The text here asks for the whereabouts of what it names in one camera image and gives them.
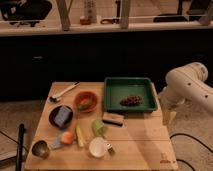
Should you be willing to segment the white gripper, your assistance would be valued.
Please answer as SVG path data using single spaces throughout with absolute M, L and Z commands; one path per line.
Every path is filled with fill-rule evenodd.
M 185 98 L 172 88 L 165 87 L 159 94 L 159 99 L 163 111 L 163 124 L 169 125 L 176 117 L 176 112 L 173 110 L 182 105 L 185 102 Z

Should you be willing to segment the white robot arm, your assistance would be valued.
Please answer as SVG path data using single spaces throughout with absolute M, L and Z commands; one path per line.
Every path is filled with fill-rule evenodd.
M 205 84 L 207 78 L 207 67 L 200 62 L 174 68 L 166 74 L 166 86 L 159 94 L 164 125 L 171 123 L 176 116 L 175 108 L 185 100 L 213 114 L 213 88 Z

